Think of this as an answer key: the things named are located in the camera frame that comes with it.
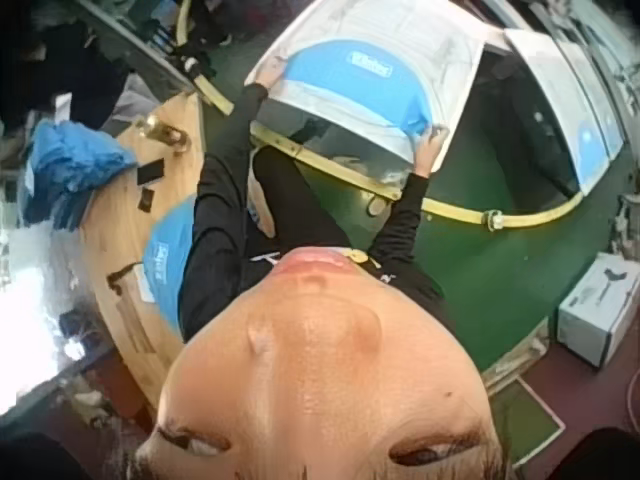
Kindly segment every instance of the green mat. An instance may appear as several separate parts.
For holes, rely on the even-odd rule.
[[[533,458],[565,430],[562,421],[521,379],[491,397],[491,411],[515,467]]]

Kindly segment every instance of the wooden table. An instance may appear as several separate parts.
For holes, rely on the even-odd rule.
[[[141,300],[133,272],[120,281],[121,296],[109,289],[106,280],[109,274],[142,260],[154,224],[196,189],[204,158],[198,96],[178,95],[155,114],[185,130],[192,144],[186,153],[174,154],[166,145],[141,137],[133,127],[118,137],[123,146],[134,151],[140,165],[165,159],[164,178],[148,187],[155,192],[151,212],[138,209],[141,188],[132,169],[95,195],[81,232],[85,263],[104,321],[136,382],[157,408],[162,384],[182,349],[182,340],[155,305]]]

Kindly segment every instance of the yellow strap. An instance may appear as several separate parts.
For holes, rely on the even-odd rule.
[[[184,0],[182,2],[176,28],[176,39],[178,45],[184,45],[187,42],[187,20],[190,7],[191,0]],[[205,99],[217,107],[222,113],[225,115],[229,115],[231,113],[233,110],[233,103],[222,95],[222,93],[220,93],[220,91],[215,88],[206,77],[200,75],[194,80],[194,83],[200,89],[200,92]],[[312,152],[304,146],[289,140],[287,137],[268,129],[257,122],[252,124],[251,134],[262,143],[277,148],[298,162],[304,163],[309,167],[342,180],[343,182],[361,190],[365,190],[391,201],[398,200],[402,194],[398,188],[383,185],[366,175],[344,167],[326,157],[323,157],[322,155],[318,155],[317,153]],[[567,215],[575,209],[583,198],[584,195],[582,193],[578,193],[572,199],[563,203],[559,207],[533,215],[503,215],[501,216],[502,227],[528,228],[552,222]],[[430,198],[424,199],[422,202],[422,210],[425,213],[432,213],[434,215],[457,220],[459,222],[476,225],[486,224],[486,212],[469,210],[467,208],[458,207],[448,203],[438,202],[437,200]]]

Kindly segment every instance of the logo on blue fabric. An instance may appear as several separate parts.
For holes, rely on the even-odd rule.
[[[349,55],[349,63],[356,67],[364,68],[382,78],[389,78],[391,74],[393,74],[393,67],[391,65],[370,57],[366,53],[358,51],[351,52]]]
[[[169,258],[169,245],[158,243],[156,255],[153,258],[155,263],[155,279],[166,285],[167,283],[167,259]]]

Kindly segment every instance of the hand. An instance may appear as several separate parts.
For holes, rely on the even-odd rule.
[[[255,82],[271,90],[287,69],[287,60],[280,55],[267,58],[258,68]]]
[[[445,140],[449,136],[449,129],[442,125],[432,125],[422,135],[420,145],[416,150],[413,162],[413,173],[420,177],[429,178],[433,164],[442,151]]]

